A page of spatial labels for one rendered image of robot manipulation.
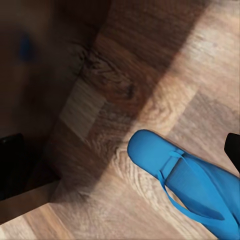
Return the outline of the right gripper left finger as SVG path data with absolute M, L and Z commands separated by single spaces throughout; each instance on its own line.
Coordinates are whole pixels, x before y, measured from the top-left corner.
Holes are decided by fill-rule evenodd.
M 21 133 L 0 138 L 0 193 L 26 152 Z

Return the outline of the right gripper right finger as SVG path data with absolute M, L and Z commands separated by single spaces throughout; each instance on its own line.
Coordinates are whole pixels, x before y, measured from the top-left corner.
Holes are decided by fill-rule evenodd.
M 224 151 L 240 173 L 240 135 L 229 133 L 227 135 Z

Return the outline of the sandal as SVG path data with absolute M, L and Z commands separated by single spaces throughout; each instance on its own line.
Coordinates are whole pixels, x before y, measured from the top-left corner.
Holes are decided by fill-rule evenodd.
M 142 129 L 130 139 L 129 158 L 160 181 L 171 203 L 219 240 L 240 240 L 240 178 Z M 168 194 L 168 187 L 186 208 Z

